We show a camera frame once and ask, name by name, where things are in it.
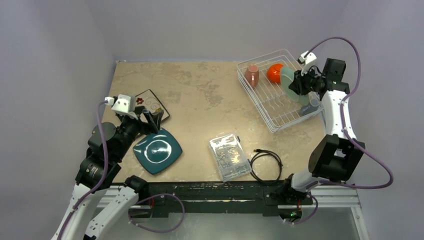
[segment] orange bowl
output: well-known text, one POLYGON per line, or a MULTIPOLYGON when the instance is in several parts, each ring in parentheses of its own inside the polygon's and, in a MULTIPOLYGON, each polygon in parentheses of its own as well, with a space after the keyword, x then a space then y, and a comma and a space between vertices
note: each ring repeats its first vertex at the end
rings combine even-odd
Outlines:
POLYGON ((266 73, 266 76, 268 77, 268 80, 271 82, 274 82, 276 84, 279 84, 280 81, 280 69, 283 67, 281 63, 274 64, 269 67, 268 72, 266 73))

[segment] cup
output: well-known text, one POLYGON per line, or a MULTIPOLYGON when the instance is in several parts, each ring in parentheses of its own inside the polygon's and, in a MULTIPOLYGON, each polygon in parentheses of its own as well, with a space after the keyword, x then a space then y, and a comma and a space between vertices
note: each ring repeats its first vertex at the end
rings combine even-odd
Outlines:
POLYGON ((258 66, 252 64, 249 67, 247 67, 246 72, 244 73, 244 77, 246 78, 247 82, 250 84, 252 88, 256 87, 259 81, 258 66))
POLYGON ((303 106, 300 111, 299 111, 299 116, 305 116, 308 115, 310 113, 315 112, 316 110, 318 110, 318 107, 320 106, 320 101, 318 101, 315 98, 312 98, 309 101, 309 104, 306 106, 303 106))

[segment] black cable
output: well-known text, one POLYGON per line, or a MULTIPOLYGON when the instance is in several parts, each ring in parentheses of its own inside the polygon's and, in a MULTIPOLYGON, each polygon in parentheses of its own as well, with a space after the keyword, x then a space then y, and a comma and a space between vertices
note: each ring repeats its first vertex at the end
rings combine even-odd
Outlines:
POLYGON ((255 149, 255 150, 253 150, 253 152, 255 152, 256 154, 252 157, 252 159, 250 161, 250 166, 252 168, 252 172, 250 172, 250 174, 252 175, 252 177, 254 179, 256 179, 258 182, 263 183, 263 184, 274 184, 274 183, 278 182, 280 180, 281 173, 283 172, 283 163, 281 162, 281 158, 273 151, 268 151, 268 150, 263 150, 263 149, 255 149), (254 161, 256 159, 258 159, 260 157, 264 157, 264 156, 271 156, 277 161, 278 167, 279 167, 279 174, 278 174, 277 179, 275 179, 275 180, 262 180, 253 171, 254 161))
POLYGON ((313 65, 313 66, 311 66, 310 68, 309 68, 309 70, 311 70, 313 67, 315 67, 315 69, 316 69, 316 71, 319 73, 319 74, 323 74, 321 71, 320 71, 320 69, 316 66, 316 65, 313 65))
POLYGON ((294 223, 296 220, 301 219, 300 217, 292 218, 289 222, 294 223))

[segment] beige countertop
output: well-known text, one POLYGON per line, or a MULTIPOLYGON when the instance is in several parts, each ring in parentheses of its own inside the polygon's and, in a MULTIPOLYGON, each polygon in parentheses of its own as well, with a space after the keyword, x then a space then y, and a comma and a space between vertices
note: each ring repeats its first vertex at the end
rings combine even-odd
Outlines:
MULTIPOLYGON (((114 182, 136 175, 148 182, 220 181, 209 140, 235 132, 248 158, 253 149, 276 152, 284 165, 281 179, 308 165, 311 152, 322 140, 325 129, 321 114, 271 133, 237 77, 236 62, 119 62, 109 96, 138 95, 152 90, 170 113, 162 123, 179 142, 182 155, 169 168, 151 175, 136 159, 132 146, 119 165, 114 182)), ((119 125, 106 107, 104 122, 119 125)), ((267 156, 255 161, 256 174, 271 180, 278 166, 267 156)), ((235 180, 254 180, 250 174, 235 180)))

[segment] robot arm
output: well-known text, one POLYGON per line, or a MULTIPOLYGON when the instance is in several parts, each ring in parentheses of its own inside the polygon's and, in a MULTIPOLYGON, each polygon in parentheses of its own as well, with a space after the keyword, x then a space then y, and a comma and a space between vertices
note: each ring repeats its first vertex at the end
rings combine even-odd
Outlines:
POLYGON ((86 227, 84 240, 103 239, 109 229, 128 212, 128 209, 141 199, 149 196, 148 183, 138 176, 131 176, 125 180, 124 187, 119 194, 89 223, 80 224, 86 227))
MULTIPOLYGON (((86 158, 81 162, 79 171, 76 175, 76 184, 72 193, 69 206, 57 229, 52 240, 77 240, 83 239, 86 233, 87 225, 92 221, 92 217, 96 206, 105 195, 107 189, 111 186, 113 179, 121 170, 118 163, 122 162, 124 155, 127 153, 131 144, 139 135, 157 134, 160 129, 160 123, 163 111, 152 114, 144 106, 135 107, 135 98, 120 94, 118 97, 106 97, 107 105, 112 106, 112 110, 116 113, 121 121, 120 126, 116 127, 110 122, 102 123, 103 136, 107 145, 108 165, 105 172, 105 159, 103 152, 103 142, 99 130, 96 126, 92 131, 92 136, 88 140, 89 148, 87 149, 86 158), (147 122, 142 122, 140 115, 143 114, 147 122), (93 189, 105 174, 104 181, 93 193, 84 198, 81 203, 76 206, 76 203, 91 189, 93 189)), ((127 205, 138 200, 136 189, 123 189, 123 191, 132 192, 131 198, 121 199, 117 196, 114 203, 105 208, 106 215, 116 216, 122 211, 128 209, 127 205)), ((102 234, 102 231, 107 230, 107 223, 112 223, 112 218, 105 217, 95 220, 95 223, 102 221, 103 229, 94 227, 88 229, 88 233, 92 236, 102 234)))
MULTIPOLYGON (((356 141, 349 116, 349 99, 343 103, 346 127, 344 129, 342 127, 340 104, 350 92, 349 85, 342 82, 346 63, 328 58, 322 73, 318 69, 316 73, 310 64, 311 62, 315 64, 316 57, 313 53, 304 56, 306 53, 303 53, 298 60, 304 64, 304 68, 294 73, 294 81, 289 89, 298 95, 318 93, 324 106, 326 135, 310 155, 308 168, 286 179, 282 196, 288 202, 305 198, 306 192, 318 185, 319 180, 347 181, 363 155, 343 131, 347 130, 349 136, 356 141)), ((363 142, 356 142, 365 148, 363 142)))

